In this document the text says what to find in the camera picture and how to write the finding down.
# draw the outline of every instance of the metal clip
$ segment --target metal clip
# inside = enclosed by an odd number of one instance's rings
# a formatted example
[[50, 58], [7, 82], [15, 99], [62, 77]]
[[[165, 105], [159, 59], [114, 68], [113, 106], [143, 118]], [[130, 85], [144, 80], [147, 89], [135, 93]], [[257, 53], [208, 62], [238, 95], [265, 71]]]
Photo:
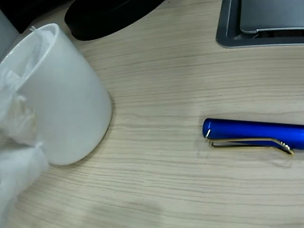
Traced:
[[[210, 135], [211, 129], [208, 130], [206, 134], [206, 139], [208, 140], [210, 146], [215, 148], [231, 148], [231, 147], [263, 147], [263, 148], [276, 148], [280, 151], [287, 153], [290, 156], [294, 155], [294, 151], [288, 146], [286, 143], [273, 139], [273, 138], [235, 138], [235, 139], [210, 139], [208, 136]], [[278, 145], [275, 146], [259, 146], [259, 145], [215, 145], [215, 143], [241, 143], [241, 142], [256, 142], [256, 141], [265, 141], [265, 142], [273, 142]]]

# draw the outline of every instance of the white tissue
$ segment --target white tissue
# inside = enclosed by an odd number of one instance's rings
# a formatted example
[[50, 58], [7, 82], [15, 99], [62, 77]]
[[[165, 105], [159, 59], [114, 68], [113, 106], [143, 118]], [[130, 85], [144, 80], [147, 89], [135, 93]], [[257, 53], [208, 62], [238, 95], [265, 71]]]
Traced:
[[39, 54], [30, 58], [22, 77], [9, 69], [0, 70], [0, 228], [5, 226], [17, 196], [48, 169], [34, 110], [17, 94], [27, 73], [46, 51], [37, 48], [33, 52], [37, 50]]

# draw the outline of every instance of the mug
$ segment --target mug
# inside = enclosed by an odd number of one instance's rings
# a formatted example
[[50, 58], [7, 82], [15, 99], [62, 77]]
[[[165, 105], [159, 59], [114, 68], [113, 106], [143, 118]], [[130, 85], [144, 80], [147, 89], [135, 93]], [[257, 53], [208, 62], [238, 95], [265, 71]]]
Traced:
[[[17, 93], [35, 112], [48, 161], [72, 164], [87, 156], [105, 135], [111, 100], [101, 79], [57, 24], [39, 30], [50, 31], [53, 38]], [[23, 75], [38, 38], [34, 33], [25, 37], [0, 67]]]

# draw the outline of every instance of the desk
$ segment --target desk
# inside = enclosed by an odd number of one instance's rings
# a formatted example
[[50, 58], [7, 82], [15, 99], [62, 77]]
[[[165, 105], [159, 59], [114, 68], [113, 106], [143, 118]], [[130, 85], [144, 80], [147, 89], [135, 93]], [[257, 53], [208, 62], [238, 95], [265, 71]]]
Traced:
[[14, 228], [302, 228], [304, 162], [215, 150], [206, 117], [304, 124], [304, 47], [224, 49], [220, 0], [170, 0], [108, 37], [77, 41], [106, 85], [110, 128], [82, 161], [24, 192]]

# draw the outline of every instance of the pen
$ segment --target pen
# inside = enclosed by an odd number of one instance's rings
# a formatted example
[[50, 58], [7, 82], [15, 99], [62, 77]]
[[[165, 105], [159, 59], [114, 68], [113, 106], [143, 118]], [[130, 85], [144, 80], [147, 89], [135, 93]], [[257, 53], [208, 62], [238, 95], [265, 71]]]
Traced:
[[213, 147], [275, 147], [289, 155], [304, 150], [304, 125], [208, 118], [202, 133]]

